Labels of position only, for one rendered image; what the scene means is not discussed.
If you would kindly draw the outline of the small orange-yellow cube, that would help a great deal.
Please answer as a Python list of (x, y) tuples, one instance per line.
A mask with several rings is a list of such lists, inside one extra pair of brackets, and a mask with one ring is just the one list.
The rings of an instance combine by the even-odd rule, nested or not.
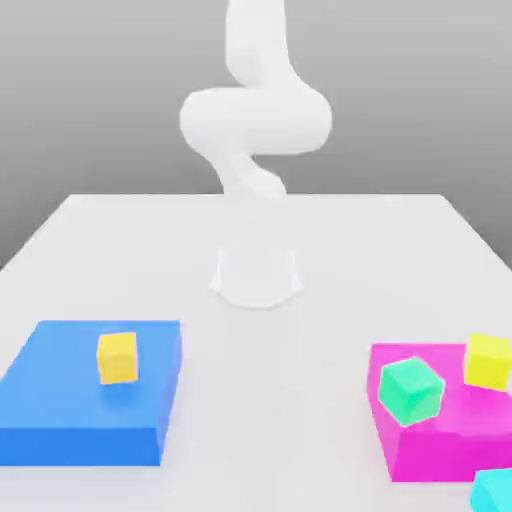
[(102, 334), (97, 345), (100, 383), (114, 385), (138, 380), (138, 347), (135, 332)]

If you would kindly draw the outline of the small green cube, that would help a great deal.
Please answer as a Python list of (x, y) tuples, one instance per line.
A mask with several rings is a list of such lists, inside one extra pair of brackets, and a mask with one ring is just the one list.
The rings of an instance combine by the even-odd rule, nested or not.
[(401, 426), (436, 417), (445, 380), (417, 356), (388, 363), (381, 369), (378, 401)]

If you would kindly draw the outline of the small lemon yellow cube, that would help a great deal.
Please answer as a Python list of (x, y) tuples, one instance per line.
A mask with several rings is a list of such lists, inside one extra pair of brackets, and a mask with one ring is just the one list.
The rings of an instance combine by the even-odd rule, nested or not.
[(472, 333), (464, 354), (464, 383), (505, 392), (512, 369), (512, 342), (506, 338)]

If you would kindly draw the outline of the small cyan cube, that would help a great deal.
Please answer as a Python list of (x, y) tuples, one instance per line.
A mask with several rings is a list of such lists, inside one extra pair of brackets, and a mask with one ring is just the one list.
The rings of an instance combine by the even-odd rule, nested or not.
[(478, 471), (470, 506), (472, 512), (512, 512), (512, 468)]

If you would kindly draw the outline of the large blue box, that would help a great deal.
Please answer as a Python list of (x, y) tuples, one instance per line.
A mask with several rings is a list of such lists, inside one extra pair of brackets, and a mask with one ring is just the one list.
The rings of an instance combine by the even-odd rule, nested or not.
[[(139, 378), (103, 385), (100, 336), (136, 335)], [(157, 466), (182, 365), (177, 320), (44, 320), (0, 377), (0, 466)]]

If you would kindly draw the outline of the large magenta box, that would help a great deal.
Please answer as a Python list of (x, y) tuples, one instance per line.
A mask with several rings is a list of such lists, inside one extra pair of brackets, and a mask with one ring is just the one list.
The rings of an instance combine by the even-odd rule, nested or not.
[[(512, 468), (512, 395), (463, 383), (462, 344), (376, 343), (367, 396), (394, 482), (471, 482), (483, 469)], [(381, 368), (417, 356), (446, 383), (439, 415), (401, 427), (378, 401)]]

